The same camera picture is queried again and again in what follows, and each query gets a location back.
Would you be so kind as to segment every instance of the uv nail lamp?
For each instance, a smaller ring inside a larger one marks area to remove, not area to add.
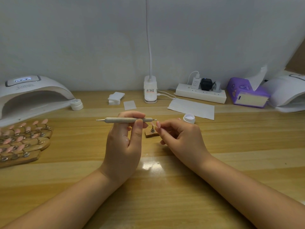
[[[282,71],[262,86],[271,95],[268,104],[281,112],[305,111],[305,75]]]
[[[72,99],[64,85],[44,76],[8,80],[0,85],[0,127],[65,108]]]

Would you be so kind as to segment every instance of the white wall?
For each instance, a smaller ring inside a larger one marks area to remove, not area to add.
[[[149,0],[153,74],[220,80],[281,70],[305,35],[305,0]],[[71,90],[143,88],[145,0],[0,0],[0,81],[28,74]]]

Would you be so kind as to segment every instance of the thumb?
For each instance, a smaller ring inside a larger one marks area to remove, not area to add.
[[[165,129],[163,128],[155,128],[162,140],[168,145],[171,146],[173,143],[175,143],[176,139],[172,137],[171,134],[169,134]]]
[[[133,149],[142,147],[142,130],[143,130],[143,120],[138,119],[135,121],[134,126],[132,127],[132,133],[130,136],[129,147]]]

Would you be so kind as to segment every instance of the power strip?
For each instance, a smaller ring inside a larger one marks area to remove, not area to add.
[[[224,104],[227,99],[227,95],[224,90],[221,90],[221,92],[219,93],[212,91],[203,91],[200,89],[192,89],[192,86],[187,84],[179,84],[176,89],[175,95],[198,99],[198,100],[205,100],[220,104]]]

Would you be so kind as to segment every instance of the hand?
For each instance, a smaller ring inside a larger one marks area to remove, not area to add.
[[[118,117],[144,118],[145,114],[136,111],[121,112]],[[138,119],[135,123],[115,123],[109,131],[104,162],[99,170],[106,177],[123,184],[136,170],[142,148],[142,129],[147,123]]]
[[[200,128],[180,119],[157,122],[156,131],[162,145],[167,145],[187,167],[197,172],[203,162],[212,155],[204,145]]]

